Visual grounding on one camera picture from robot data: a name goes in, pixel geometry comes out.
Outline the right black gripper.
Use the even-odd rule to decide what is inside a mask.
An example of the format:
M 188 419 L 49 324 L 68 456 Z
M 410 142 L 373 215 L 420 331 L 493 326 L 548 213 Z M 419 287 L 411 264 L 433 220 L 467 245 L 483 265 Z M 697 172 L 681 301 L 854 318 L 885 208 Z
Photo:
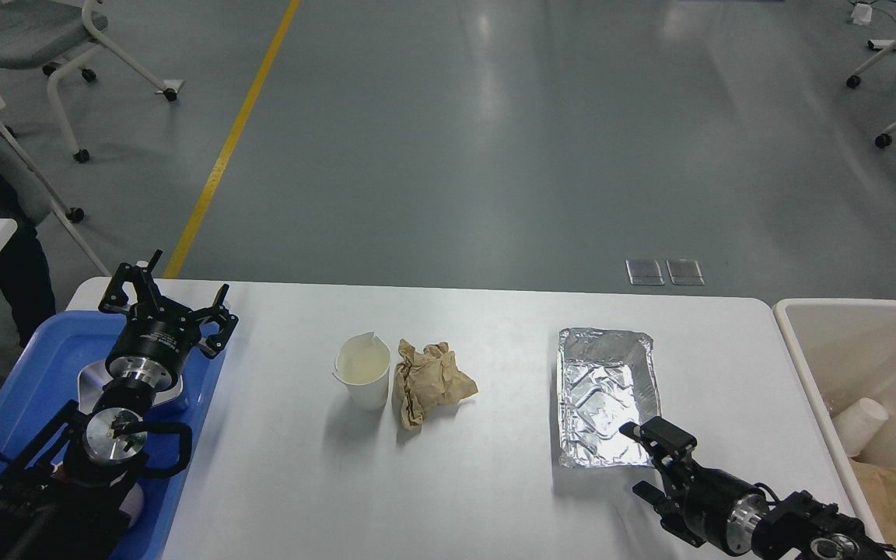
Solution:
M 652 507 L 663 530 L 699 548 L 704 543 L 726 555 L 753 549 L 751 535 L 768 512 L 764 490 L 722 469 L 701 467 L 693 458 L 696 436 L 662 417 L 625 422 L 620 435 L 640 444 L 662 471 L 665 493 L 640 481 L 632 493 Z

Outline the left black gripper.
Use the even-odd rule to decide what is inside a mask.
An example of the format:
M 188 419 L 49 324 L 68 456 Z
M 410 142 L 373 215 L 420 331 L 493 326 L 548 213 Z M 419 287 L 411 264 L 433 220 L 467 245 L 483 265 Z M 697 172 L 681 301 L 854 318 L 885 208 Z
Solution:
M 226 305 L 229 284 L 222 284 L 210 306 L 199 310 L 163 307 L 153 270 L 163 252 L 157 249 L 143 264 L 121 263 L 110 277 L 97 309 L 127 319 L 104 366 L 110 378 L 129 378 L 152 386 L 156 393 L 176 386 L 192 348 L 207 359 L 224 351 L 239 323 Z M 207 324 L 218 327 L 202 334 Z

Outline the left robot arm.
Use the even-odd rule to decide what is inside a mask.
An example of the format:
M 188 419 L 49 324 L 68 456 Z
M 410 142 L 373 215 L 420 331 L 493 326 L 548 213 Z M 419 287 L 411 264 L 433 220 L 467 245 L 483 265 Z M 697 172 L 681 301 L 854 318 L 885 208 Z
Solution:
M 194 422 L 157 401 L 184 385 L 190 355 L 226 350 L 239 318 L 228 284 L 197 309 L 165 295 L 153 276 L 160 258 L 121 263 L 103 291 L 97 311 L 124 326 L 99 396 L 65 401 L 17 453 L 0 451 L 0 559 L 107 559 L 131 528 L 122 503 L 134 486 L 189 468 Z

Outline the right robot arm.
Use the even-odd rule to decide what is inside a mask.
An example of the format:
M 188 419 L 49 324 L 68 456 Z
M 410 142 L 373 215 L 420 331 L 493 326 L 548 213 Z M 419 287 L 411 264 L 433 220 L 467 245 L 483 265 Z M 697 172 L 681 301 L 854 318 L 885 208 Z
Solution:
M 632 487 L 652 506 L 660 526 L 699 548 L 710 544 L 736 558 L 753 553 L 782 559 L 889 559 L 896 546 L 871 538 L 863 521 L 817 501 L 809 492 L 779 499 L 765 483 L 750 483 L 722 469 L 703 467 L 693 457 L 697 440 L 662 417 L 626 422 L 619 432 L 640 444 L 662 486 L 641 481 Z

